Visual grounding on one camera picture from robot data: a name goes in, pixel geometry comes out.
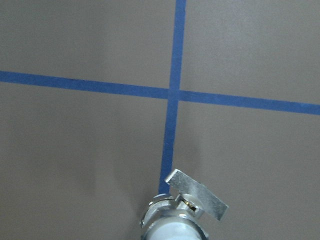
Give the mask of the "white PPR valve metal handle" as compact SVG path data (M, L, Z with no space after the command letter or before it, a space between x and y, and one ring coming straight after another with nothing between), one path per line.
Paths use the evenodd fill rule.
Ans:
M178 191L176 197L161 193L153 197L140 220L142 240L208 240L199 223L206 213L220 221L229 206L205 185L179 169L164 180Z

